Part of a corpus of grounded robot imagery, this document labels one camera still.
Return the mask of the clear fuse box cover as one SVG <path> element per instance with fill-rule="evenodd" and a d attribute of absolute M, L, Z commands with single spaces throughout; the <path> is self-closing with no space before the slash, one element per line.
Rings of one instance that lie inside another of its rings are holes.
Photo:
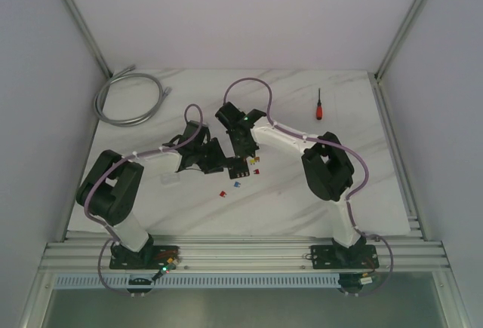
<path fill-rule="evenodd" d="M 163 186 L 172 186 L 180 183 L 180 174 L 178 173 L 163 173 L 160 176 L 160 182 Z"/>

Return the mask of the black fuse box base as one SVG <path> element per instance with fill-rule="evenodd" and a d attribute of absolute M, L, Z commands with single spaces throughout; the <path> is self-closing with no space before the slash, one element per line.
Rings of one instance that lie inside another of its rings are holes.
<path fill-rule="evenodd" d="M 245 158 L 231 157 L 226 159 L 226 168 L 230 179 L 240 179 L 250 176 L 248 163 Z"/>

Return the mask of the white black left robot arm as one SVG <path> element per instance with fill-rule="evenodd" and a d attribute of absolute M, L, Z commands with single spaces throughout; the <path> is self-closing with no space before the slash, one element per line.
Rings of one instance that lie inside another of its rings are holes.
<path fill-rule="evenodd" d="M 155 257 L 149 246 L 152 238 L 133 213 L 144 164 L 170 179 L 194 164 L 204 173 L 220 172 L 225 160 L 208 126 L 189 121 L 182 134 L 159 149 L 128 157 L 110 149 L 101 152 L 78 188 L 76 202 L 88 219 L 102 225 L 128 251 L 127 260 L 135 268 L 145 269 Z"/>

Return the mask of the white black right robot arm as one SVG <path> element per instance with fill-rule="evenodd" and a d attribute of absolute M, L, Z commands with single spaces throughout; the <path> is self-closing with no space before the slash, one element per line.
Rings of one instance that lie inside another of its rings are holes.
<path fill-rule="evenodd" d="M 329 202 L 334 258 L 350 267 L 361 258 L 357 242 L 360 234 L 350 219 L 349 209 L 342 200 L 353 184 L 355 170 L 340 141 L 332 133 L 322 137 L 302 133 L 269 119 L 258 109 L 248 114 L 232 103 L 223 104 L 215 117 L 226 128 L 235 156 L 255 158 L 261 146 L 269 146 L 287 154 L 299 156 L 307 185 L 319 199 Z"/>

